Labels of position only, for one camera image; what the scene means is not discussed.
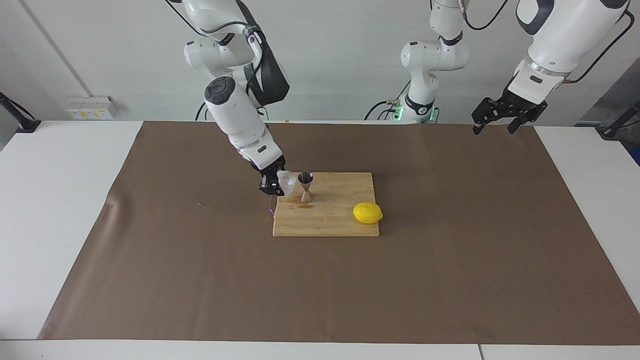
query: metal jigger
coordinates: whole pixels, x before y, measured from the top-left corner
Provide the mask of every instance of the metal jigger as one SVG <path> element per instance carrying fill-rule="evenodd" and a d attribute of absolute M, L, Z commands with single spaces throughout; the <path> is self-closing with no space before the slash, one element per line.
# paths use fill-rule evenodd
<path fill-rule="evenodd" d="M 310 172 L 301 172 L 300 175 L 298 175 L 298 181 L 300 182 L 300 185 L 302 185 L 302 188 L 304 190 L 302 192 L 302 199 L 300 199 L 300 201 L 305 204 L 311 202 L 311 193 L 309 192 L 309 187 L 311 186 L 311 182 L 313 180 L 314 175 Z"/>

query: white power outlet box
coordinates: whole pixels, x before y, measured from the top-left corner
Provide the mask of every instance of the white power outlet box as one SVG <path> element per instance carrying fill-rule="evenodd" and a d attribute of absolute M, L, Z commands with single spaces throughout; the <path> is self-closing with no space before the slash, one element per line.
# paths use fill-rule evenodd
<path fill-rule="evenodd" d="M 115 120 L 118 108 L 108 96 L 69 97 L 67 112 L 74 120 Z"/>

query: table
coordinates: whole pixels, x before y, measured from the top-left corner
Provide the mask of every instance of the table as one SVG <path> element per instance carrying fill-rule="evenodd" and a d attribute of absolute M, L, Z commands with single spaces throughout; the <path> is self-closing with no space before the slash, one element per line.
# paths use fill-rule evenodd
<path fill-rule="evenodd" d="M 46 122 L 0 153 L 0 338 L 34 339 L 104 203 L 141 122 Z M 577 204 L 640 309 L 640 168 L 588 128 L 536 128 Z M 118 354 L 134 358 L 480 359 L 475 345 L 3 341 L 3 358 Z M 640 347 L 482 346 L 486 360 L 640 358 Z"/>

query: blue object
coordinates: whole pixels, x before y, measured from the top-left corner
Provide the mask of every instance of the blue object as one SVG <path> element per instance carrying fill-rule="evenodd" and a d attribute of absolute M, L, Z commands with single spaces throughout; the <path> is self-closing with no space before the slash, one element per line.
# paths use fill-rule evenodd
<path fill-rule="evenodd" d="M 635 149 L 629 151 L 629 154 L 631 154 L 631 157 L 636 161 L 638 166 L 640 166 L 640 145 L 636 146 Z"/>

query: black stand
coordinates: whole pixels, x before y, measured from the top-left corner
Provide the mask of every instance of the black stand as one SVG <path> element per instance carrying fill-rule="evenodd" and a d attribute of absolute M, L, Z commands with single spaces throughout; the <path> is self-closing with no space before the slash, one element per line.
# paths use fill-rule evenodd
<path fill-rule="evenodd" d="M 18 127 L 18 129 L 15 131 L 17 134 L 30 134 L 36 131 L 36 128 L 41 123 L 40 120 L 27 119 L 20 111 L 18 111 L 18 109 L 15 108 L 9 98 L 1 92 L 0 105 L 2 105 L 3 108 L 9 111 L 9 114 L 11 114 L 20 124 L 20 127 Z"/>
<path fill-rule="evenodd" d="M 632 117 L 640 112 L 640 101 L 627 110 L 621 117 L 619 117 L 613 124 L 607 127 L 596 127 L 596 130 L 604 140 L 614 140 L 618 130 L 624 126 Z"/>

